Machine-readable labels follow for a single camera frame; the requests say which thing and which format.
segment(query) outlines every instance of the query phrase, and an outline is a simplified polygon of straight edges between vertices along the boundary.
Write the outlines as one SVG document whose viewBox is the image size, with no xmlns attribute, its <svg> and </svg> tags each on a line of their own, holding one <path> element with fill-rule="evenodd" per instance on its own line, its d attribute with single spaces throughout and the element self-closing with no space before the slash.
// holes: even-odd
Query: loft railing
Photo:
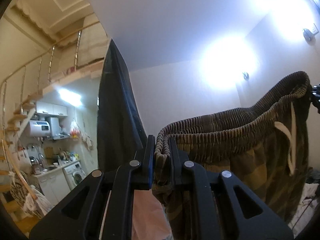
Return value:
<svg viewBox="0 0 320 240">
<path fill-rule="evenodd" d="M 0 91 L 2 92 L 2 128 L 3 128 L 3 135 L 5 136 L 5 100 L 6 100 L 6 93 L 7 93 L 7 85 L 8 85 L 8 80 L 10 78 L 12 78 L 15 75 L 18 75 L 18 73 L 20 72 L 20 70 L 22 70 L 22 80 L 21 80 L 21 89 L 20 89 L 20 113 L 23 113 L 23 91 L 24 91 L 24 85 L 25 85 L 25 77 L 26 77 L 26 70 L 27 70 L 27 66 L 33 62 L 35 62 L 36 60 L 39 60 L 39 67 L 38 67 L 38 73 L 37 73 L 37 93 L 40 90 L 40 73 L 41 73 L 41 69 L 42 69 L 42 61 L 43 61 L 43 56 L 47 53 L 49 53 L 51 51 L 51 56 L 50 56 L 50 61 L 49 61 L 49 66 L 48 66 L 48 78 L 47 78 L 47 84 L 50 84 L 50 80 L 51 80 L 51 68 L 52 68 L 52 61 L 53 61 L 53 55 L 54 55 L 54 51 L 56 49 L 56 46 L 64 41 L 67 38 L 70 38 L 72 35 L 78 33 L 78 37 L 77 37 L 77 42 L 76 42 L 76 51 L 75 51 L 75 57 L 74 57 L 74 70 L 77 70 L 78 67 L 78 49 L 79 49 L 79 44 L 80 44 L 80 39 L 81 39 L 81 33 L 82 30 L 87 29 L 95 24 L 98 24 L 99 21 L 94 22 L 92 24 L 89 24 L 85 27 L 79 28 L 76 31 L 70 33 L 69 35 L 61 38 L 59 41 L 55 42 L 54 44 L 52 44 L 50 46 L 49 49 L 47 49 L 47 51 L 45 51 L 44 53 L 38 55 L 37 57 L 29 60 L 28 62 L 24 63 L 23 65 L 21 65 L 20 67 L 18 67 L 16 70 L 14 70 L 11 74 L 9 74 L 1 83 L 0 85 Z"/>
</svg>

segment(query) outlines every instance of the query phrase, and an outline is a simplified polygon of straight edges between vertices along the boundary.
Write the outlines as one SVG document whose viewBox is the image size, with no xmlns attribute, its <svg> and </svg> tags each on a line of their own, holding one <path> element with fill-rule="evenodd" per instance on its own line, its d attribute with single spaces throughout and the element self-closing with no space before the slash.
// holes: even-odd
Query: elastic waistband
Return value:
<svg viewBox="0 0 320 240">
<path fill-rule="evenodd" d="M 163 168 L 169 162 L 170 137 L 176 138 L 179 148 L 196 147 L 190 159 L 198 163 L 209 164 L 249 150 L 274 131 L 275 121 L 282 122 L 284 114 L 288 110 L 290 113 L 291 102 L 296 115 L 305 122 L 310 96 L 309 77 L 299 71 L 283 78 L 252 107 L 171 123 L 157 136 L 154 153 L 156 167 Z"/>
</svg>

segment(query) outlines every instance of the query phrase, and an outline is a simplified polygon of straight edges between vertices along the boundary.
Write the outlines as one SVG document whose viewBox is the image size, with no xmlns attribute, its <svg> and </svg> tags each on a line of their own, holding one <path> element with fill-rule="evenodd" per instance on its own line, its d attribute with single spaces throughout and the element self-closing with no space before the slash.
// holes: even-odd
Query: kitchen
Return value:
<svg viewBox="0 0 320 240">
<path fill-rule="evenodd" d="M 88 76 L 45 94 L 13 153 L 28 183 L 53 205 L 98 168 L 99 83 Z"/>
</svg>

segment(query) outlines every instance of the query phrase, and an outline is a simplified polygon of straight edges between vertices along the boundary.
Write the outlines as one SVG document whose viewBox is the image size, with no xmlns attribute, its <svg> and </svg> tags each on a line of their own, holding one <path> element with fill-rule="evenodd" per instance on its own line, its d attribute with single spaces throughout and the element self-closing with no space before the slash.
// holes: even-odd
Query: kitchen cabinet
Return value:
<svg viewBox="0 0 320 240">
<path fill-rule="evenodd" d="M 50 179 L 48 177 L 44 176 L 43 178 L 40 178 L 38 187 L 41 188 L 43 195 L 49 200 L 52 205 L 58 204 L 59 201 L 52 190 Z"/>
<path fill-rule="evenodd" d="M 37 109 L 37 113 L 39 114 L 54 114 L 53 104 L 38 101 L 36 103 L 36 109 Z"/>
<path fill-rule="evenodd" d="M 70 187 L 67 183 L 66 177 L 61 170 L 61 172 L 49 176 L 49 179 L 53 193 L 58 202 L 60 202 L 70 192 Z"/>
<path fill-rule="evenodd" d="M 68 111 L 66 106 L 60 106 L 50 103 L 45 103 L 38 101 L 36 103 L 36 111 L 38 114 L 44 115 L 54 115 L 54 116 L 68 116 Z"/>
<path fill-rule="evenodd" d="M 28 180 L 30 184 L 40 189 L 53 205 L 58 204 L 70 192 L 70 187 L 61 168 L 48 174 L 29 175 Z"/>
<path fill-rule="evenodd" d="M 59 116 L 68 116 L 68 111 L 66 106 L 53 105 L 53 114 Z"/>
</svg>

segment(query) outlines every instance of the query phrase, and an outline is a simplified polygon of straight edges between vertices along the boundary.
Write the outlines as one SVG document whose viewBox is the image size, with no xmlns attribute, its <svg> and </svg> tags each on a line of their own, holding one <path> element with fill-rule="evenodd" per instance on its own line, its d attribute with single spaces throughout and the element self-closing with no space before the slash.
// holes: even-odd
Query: ceiling light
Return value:
<svg viewBox="0 0 320 240">
<path fill-rule="evenodd" d="M 228 37 L 207 49 L 202 63 L 202 72 L 212 87 L 227 88 L 249 77 L 257 65 L 257 58 L 240 37 Z"/>
<path fill-rule="evenodd" d="M 81 95 L 64 88 L 59 89 L 58 92 L 63 101 L 66 101 L 75 107 L 82 106 Z"/>
</svg>

